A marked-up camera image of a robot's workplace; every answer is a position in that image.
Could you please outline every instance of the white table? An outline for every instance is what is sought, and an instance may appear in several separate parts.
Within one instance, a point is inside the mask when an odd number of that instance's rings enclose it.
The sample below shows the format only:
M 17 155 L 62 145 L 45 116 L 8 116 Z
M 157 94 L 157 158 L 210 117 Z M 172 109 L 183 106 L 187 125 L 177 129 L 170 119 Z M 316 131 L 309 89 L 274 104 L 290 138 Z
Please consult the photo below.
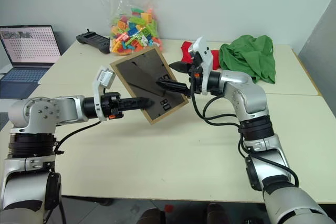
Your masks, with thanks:
M 182 59 L 183 40 L 163 40 L 163 56 L 168 63 Z M 210 49 L 219 49 L 222 42 L 209 42 Z M 91 85 L 101 65 L 109 64 L 122 56 L 104 55 L 98 49 L 75 41 L 56 64 L 41 78 L 40 84 L 84 84 Z M 259 81 L 268 94 L 307 94 L 317 91 L 301 67 L 298 59 L 288 45 L 274 45 L 276 61 L 276 85 Z M 179 82 L 188 82 L 186 74 L 173 71 Z M 113 87 L 121 87 L 118 78 Z
M 124 87 L 114 87 L 130 97 Z M 91 84 L 42 84 L 32 96 L 92 96 Z M 202 106 L 210 96 L 198 96 Z M 279 134 L 300 187 L 319 203 L 335 203 L 336 119 L 318 95 L 267 94 Z M 227 100 L 209 114 L 233 112 Z M 140 111 L 101 123 L 68 139 L 57 156 L 62 193 L 73 196 L 262 202 L 253 191 L 237 151 L 235 127 L 213 127 L 186 105 L 155 125 Z M 57 127 L 56 137 L 88 123 Z M 10 124 L 0 132 L 0 167 L 7 155 Z

